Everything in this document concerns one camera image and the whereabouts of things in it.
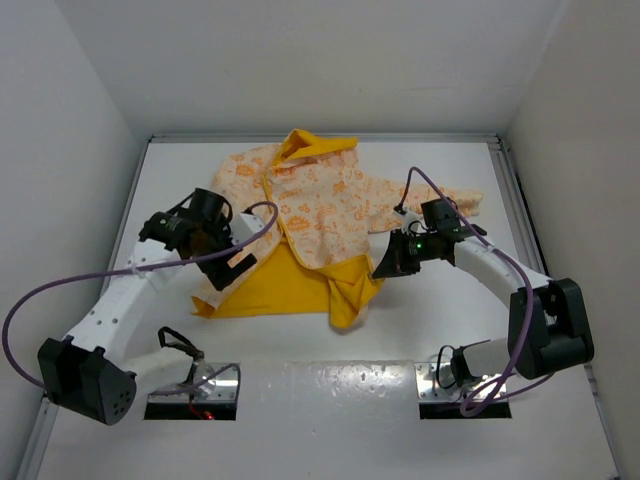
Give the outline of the orange patterned yellow-lined jacket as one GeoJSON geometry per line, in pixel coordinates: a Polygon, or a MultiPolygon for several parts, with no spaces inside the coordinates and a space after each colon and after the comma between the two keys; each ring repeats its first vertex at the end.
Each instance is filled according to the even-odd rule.
{"type": "Polygon", "coordinates": [[[294,130],[280,144],[228,156],[211,189],[234,210],[255,206],[278,220],[247,247],[257,263],[223,291],[209,283],[192,297],[203,318],[327,313],[330,325],[352,328],[366,318],[382,288],[372,279],[369,237],[401,226],[398,204],[418,212],[437,198],[426,184],[376,178],[359,165],[357,140],[294,130]]]}

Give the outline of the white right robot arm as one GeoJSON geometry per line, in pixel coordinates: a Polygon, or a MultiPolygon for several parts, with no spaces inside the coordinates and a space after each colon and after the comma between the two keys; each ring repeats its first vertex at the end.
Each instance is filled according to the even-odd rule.
{"type": "Polygon", "coordinates": [[[450,200],[433,200],[416,214],[402,205],[402,219],[391,231],[376,279],[420,272],[425,262],[441,260],[475,278],[508,310],[504,338],[460,346],[448,367],[436,370],[447,388],[462,388],[483,376],[516,373],[535,380],[586,364],[595,347],[580,286],[554,280],[506,255],[484,229],[469,223],[450,200]]]}

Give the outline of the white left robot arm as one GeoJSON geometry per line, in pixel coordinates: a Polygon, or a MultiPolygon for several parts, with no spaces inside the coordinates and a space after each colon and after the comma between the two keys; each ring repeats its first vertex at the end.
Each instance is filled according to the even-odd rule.
{"type": "Polygon", "coordinates": [[[256,264],[253,254],[236,264],[230,261],[264,228],[251,209],[236,212],[226,198],[200,188],[151,216],[124,273],[63,339],[48,339],[40,347],[37,359],[50,402],[113,425],[140,397],[197,396],[204,354],[183,335],[162,327],[159,349],[134,359],[126,359],[126,347],[153,301],[187,261],[195,261],[221,291],[256,264]]]}

